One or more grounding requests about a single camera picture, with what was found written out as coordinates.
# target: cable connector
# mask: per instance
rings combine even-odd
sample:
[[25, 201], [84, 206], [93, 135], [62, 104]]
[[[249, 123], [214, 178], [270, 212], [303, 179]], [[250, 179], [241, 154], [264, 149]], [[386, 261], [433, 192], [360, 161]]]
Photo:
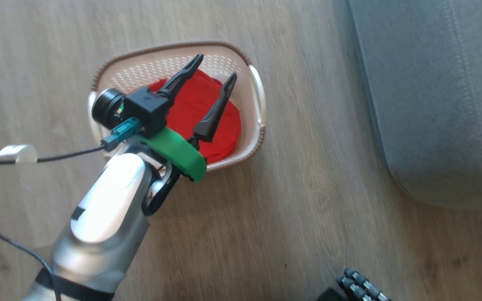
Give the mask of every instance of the cable connector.
[[106, 152], [111, 152], [122, 143], [122, 141], [137, 135], [141, 128], [141, 122], [137, 118], [128, 118], [126, 121], [119, 124], [119, 126], [113, 128], [111, 130], [111, 135], [103, 138], [101, 143], [102, 145], [105, 145]]

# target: black cable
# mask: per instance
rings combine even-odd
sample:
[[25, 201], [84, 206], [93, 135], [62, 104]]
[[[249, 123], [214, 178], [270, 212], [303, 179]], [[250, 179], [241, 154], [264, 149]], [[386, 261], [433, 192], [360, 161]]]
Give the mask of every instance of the black cable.
[[49, 279], [51, 281], [51, 284], [53, 285], [53, 292], [55, 293], [55, 300], [56, 301], [61, 301], [61, 292], [55, 287], [55, 278], [53, 276], [53, 270], [51, 267], [46, 263], [46, 261], [42, 258], [42, 256], [38, 255], [38, 253], [35, 253], [34, 251], [30, 250], [23, 244], [20, 244], [19, 242], [16, 242], [14, 240], [11, 240], [10, 238], [6, 237], [4, 234], [0, 232], [0, 240], [6, 242], [7, 244], [10, 244], [11, 246], [14, 246], [16, 248], [19, 248], [21, 251], [24, 251], [25, 253], [31, 255], [34, 257], [41, 265], [46, 268], [46, 270], [49, 273]]
[[75, 156], [81, 156], [81, 155], [86, 155], [90, 154], [93, 152], [101, 151], [102, 149], [105, 149], [105, 145], [100, 145], [99, 147], [91, 148], [91, 149], [86, 149], [82, 150], [80, 152], [75, 152], [75, 153], [69, 153], [65, 155], [59, 155], [59, 156], [52, 156], [52, 157], [45, 157], [45, 158], [38, 158], [36, 160], [38, 163], [44, 163], [44, 162], [52, 162], [52, 161], [57, 161], [57, 160], [63, 160], [67, 158], [72, 158]]
[[[75, 157], [75, 156], [80, 156], [80, 155], [84, 155], [84, 154], [89, 154], [89, 153], [101, 151], [102, 149], [105, 149], [105, 145], [101, 145], [99, 147], [86, 149], [86, 150], [82, 150], [80, 152], [74, 152], [74, 153], [69, 153], [69, 154], [65, 154], [65, 155], [52, 156], [52, 157], [46, 157], [46, 158], [38, 158], [38, 160], [36, 160], [36, 162], [44, 163], [44, 162], [52, 162], [52, 161], [57, 161], [57, 160], [63, 160], [63, 159], [66, 159], [66, 158], [72, 158], [72, 157]], [[11, 165], [11, 164], [16, 164], [16, 161], [15, 160], [0, 160], [0, 165]], [[19, 242], [11, 240], [10, 238], [6, 237], [1, 232], [0, 232], [0, 240], [6, 242], [7, 244], [10, 244], [11, 246], [14, 246], [14, 247], [20, 249], [21, 251], [24, 251], [25, 253], [34, 257], [39, 263], [41, 263], [49, 273], [51, 285], [53, 286], [53, 291], [55, 293], [55, 300], [61, 301], [61, 293], [56, 288], [54, 273], [53, 273], [53, 270], [51, 269], [51, 267], [48, 265], [48, 263], [46, 263], [46, 261], [40, 255], [38, 255], [38, 253], [35, 253], [34, 251], [32, 251], [29, 248], [25, 247], [24, 245], [20, 244]]]

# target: green 3d-printed part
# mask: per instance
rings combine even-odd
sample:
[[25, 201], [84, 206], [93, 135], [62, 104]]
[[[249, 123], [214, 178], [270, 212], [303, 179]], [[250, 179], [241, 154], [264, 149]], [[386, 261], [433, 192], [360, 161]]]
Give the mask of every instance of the green 3d-printed part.
[[137, 137], [195, 181], [199, 182], [206, 173], [207, 164], [202, 155], [170, 128], [163, 128], [152, 138]]

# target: red cloth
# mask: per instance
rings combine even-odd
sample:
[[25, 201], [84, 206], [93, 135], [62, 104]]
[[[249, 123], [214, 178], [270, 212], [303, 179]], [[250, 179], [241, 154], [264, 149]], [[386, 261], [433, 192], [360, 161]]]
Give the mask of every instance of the red cloth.
[[[150, 84], [149, 89], [157, 92], [166, 82]], [[167, 117], [167, 126], [178, 132], [185, 139], [193, 135], [193, 127], [206, 116], [209, 109], [220, 96], [222, 83], [201, 70], [197, 70], [193, 77], [184, 84], [174, 106], [170, 108]], [[239, 110], [228, 102], [217, 132], [211, 143], [200, 141], [200, 153], [208, 159], [208, 163], [220, 161], [236, 148], [237, 140], [241, 134], [241, 117]]]

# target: wooden floor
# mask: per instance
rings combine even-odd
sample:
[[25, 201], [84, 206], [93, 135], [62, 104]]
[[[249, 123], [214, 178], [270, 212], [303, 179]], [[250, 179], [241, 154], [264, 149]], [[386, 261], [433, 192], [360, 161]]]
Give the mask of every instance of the wooden floor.
[[[482, 212], [414, 202], [392, 181], [343, 0], [0, 1], [0, 149], [94, 146], [86, 97], [103, 62], [202, 39], [254, 61], [267, 137], [250, 162], [180, 181], [118, 300], [313, 301], [345, 267], [396, 301], [482, 300]], [[102, 166], [94, 154], [0, 167], [0, 230], [46, 253]], [[0, 300], [39, 268], [0, 242]]]

